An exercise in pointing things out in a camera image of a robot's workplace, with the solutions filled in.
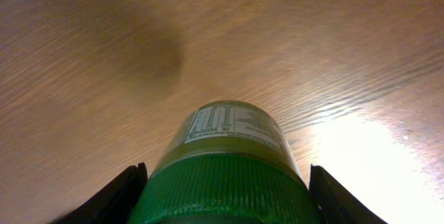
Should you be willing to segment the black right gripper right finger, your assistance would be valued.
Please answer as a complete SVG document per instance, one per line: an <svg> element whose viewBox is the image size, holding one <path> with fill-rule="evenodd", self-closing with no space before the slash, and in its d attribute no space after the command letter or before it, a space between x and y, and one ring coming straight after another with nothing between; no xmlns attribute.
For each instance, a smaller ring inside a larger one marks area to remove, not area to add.
<svg viewBox="0 0 444 224"><path fill-rule="evenodd" d="M386 224L322 166L311 165L309 195L324 224Z"/></svg>

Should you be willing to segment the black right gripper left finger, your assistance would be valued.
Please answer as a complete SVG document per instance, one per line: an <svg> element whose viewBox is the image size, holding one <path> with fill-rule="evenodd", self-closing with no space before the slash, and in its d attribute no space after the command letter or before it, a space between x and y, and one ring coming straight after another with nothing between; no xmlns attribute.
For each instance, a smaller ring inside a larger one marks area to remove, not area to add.
<svg viewBox="0 0 444 224"><path fill-rule="evenodd" d="M80 207L49 223L127 223L147 180L145 163L129 166Z"/></svg>

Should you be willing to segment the green lid jar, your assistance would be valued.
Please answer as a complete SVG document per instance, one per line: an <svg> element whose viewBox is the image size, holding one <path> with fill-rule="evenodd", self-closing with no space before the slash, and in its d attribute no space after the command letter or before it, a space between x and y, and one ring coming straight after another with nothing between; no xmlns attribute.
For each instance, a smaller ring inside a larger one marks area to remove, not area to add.
<svg viewBox="0 0 444 224"><path fill-rule="evenodd" d="M320 223L277 122L242 101L191 113L148 177L131 223Z"/></svg>

